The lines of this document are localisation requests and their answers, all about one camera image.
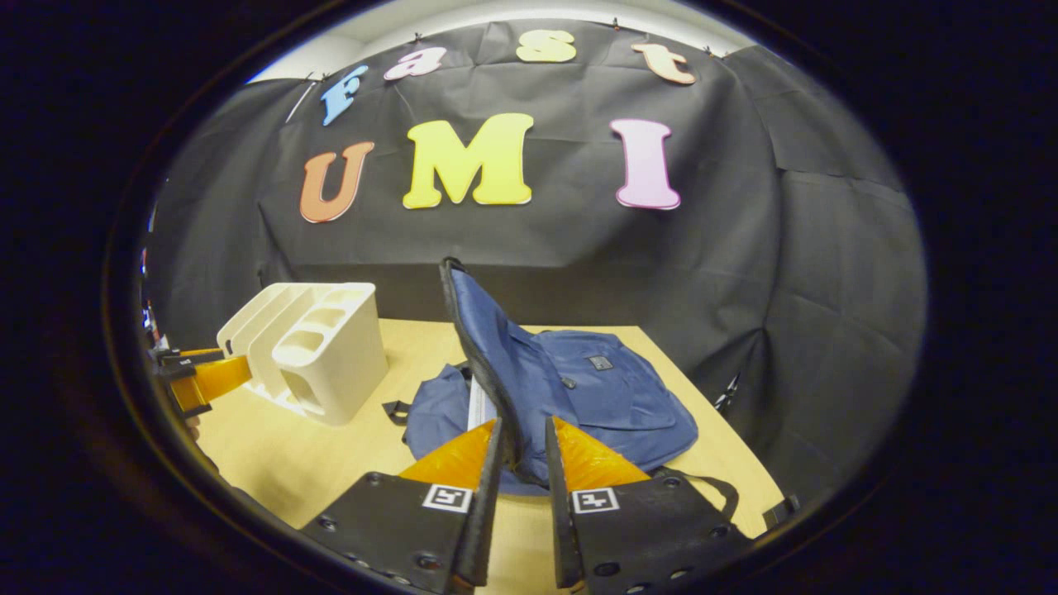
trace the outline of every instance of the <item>letter m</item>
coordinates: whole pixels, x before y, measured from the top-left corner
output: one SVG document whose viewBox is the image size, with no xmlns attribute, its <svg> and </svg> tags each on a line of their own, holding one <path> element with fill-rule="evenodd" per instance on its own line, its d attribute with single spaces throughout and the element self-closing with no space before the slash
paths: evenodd
<svg viewBox="0 0 1058 595">
<path fill-rule="evenodd" d="M 452 125 L 444 120 L 419 124 L 407 131 L 415 141 L 412 190 L 404 195 L 407 209 L 428 209 L 441 202 L 434 187 L 434 172 L 441 179 L 452 202 L 462 202 L 477 170 L 481 183 L 474 200 L 481 204 L 522 204 L 532 191 L 522 180 L 522 145 L 532 116 L 499 113 L 485 121 L 477 136 L 463 146 Z"/>
</svg>

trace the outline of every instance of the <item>backpack strap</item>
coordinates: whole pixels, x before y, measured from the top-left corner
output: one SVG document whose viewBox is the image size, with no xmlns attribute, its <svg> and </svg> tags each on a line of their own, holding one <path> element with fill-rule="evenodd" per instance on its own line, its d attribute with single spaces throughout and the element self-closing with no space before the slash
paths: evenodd
<svg viewBox="0 0 1058 595">
<path fill-rule="evenodd" d="M 382 410 L 386 412 L 386 417 L 396 426 L 407 426 L 407 412 L 411 407 L 404 401 L 389 401 L 382 403 Z"/>
<path fill-rule="evenodd" d="M 664 466 L 651 471 L 649 475 L 651 477 L 682 476 L 706 482 L 716 488 L 716 491 L 720 492 L 720 495 L 724 497 L 724 509 L 720 510 L 720 515 L 724 515 L 724 518 L 729 521 L 732 517 L 734 517 L 735 509 L 738 508 L 738 490 L 724 480 L 717 480 L 716 477 L 710 477 L 708 475 L 692 475 L 690 473 L 685 473 L 679 469 L 671 469 Z"/>
</svg>

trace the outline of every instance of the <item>black backdrop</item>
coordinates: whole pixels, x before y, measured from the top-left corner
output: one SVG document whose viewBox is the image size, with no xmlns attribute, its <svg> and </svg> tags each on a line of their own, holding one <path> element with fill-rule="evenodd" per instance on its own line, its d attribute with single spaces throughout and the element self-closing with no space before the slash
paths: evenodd
<svg viewBox="0 0 1058 595">
<path fill-rule="evenodd" d="M 523 62 L 518 37 L 534 29 L 572 33 L 577 56 Z M 638 42 L 686 56 L 697 82 L 654 74 Z M 448 49 L 438 70 L 382 78 L 425 47 Z M 369 70 L 352 105 L 323 126 L 323 93 L 359 64 Z M 402 205 L 409 128 L 446 120 L 469 143 L 503 112 L 534 120 L 528 204 Z M 624 157 L 608 124 L 620 118 L 672 129 L 677 209 L 615 199 Z M 375 149 L 352 205 L 306 221 L 305 162 L 364 141 Z M 342 167 L 331 165 L 325 197 Z M 893 166 L 826 90 L 761 47 L 718 57 L 570 20 L 453 30 L 321 84 L 247 86 L 166 178 L 147 293 L 170 344 L 213 346 L 232 314 L 281 281 L 372 282 L 380 315 L 444 320 L 437 263 L 453 255 L 515 321 L 640 325 L 712 399 L 741 374 L 730 422 L 802 499 L 846 480 L 889 430 L 925 325 L 925 259 Z"/>
</svg>

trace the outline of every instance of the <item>wooden table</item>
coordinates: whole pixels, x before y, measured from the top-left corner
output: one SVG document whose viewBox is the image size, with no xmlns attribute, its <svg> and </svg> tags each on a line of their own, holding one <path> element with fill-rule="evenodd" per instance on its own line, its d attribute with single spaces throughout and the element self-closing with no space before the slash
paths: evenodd
<svg viewBox="0 0 1058 595">
<path fill-rule="evenodd" d="M 415 462 L 401 443 L 404 429 L 382 410 L 383 402 L 411 402 L 419 383 L 445 363 L 466 358 L 451 323 L 381 320 L 389 372 L 355 417 L 331 428 L 299 417 L 247 390 L 213 401 L 201 416 L 202 450 L 220 474 L 261 505 L 300 528 L 367 471 L 397 474 Z M 764 533 L 762 513 L 782 500 L 764 466 L 669 358 L 636 326 L 527 326 L 532 332 L 574 328 L 610 332 L 649 360 L 698 425 L 698 439 L 669 467 L 725 480 L 738 489 L 734 523 L 748 537 Z M 714 506 L 724 498 L 692 482 Z M 493 525 L 488 594 L 553 594 L 551 508 L 546 497 L 500 494 Z"/>
</svg>

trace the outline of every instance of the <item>wall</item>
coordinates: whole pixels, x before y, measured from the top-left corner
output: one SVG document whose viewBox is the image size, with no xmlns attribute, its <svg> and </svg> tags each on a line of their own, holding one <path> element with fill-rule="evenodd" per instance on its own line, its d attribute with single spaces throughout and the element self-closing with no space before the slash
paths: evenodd
<svg viewBox="0 0 1058 595">
<path fill-rule="evenodd" d="M 598 2 L 588 0 L 396 0 L 335 25 L 290 52 L 251 82 L 269 78 L 320 79 L 354 61 L 425 37 L 493 20 L 567 18 L 621 26 L 669 37 L 725 54 L 754 41 L 701 12 L 669 0 Z"/>
</svg>

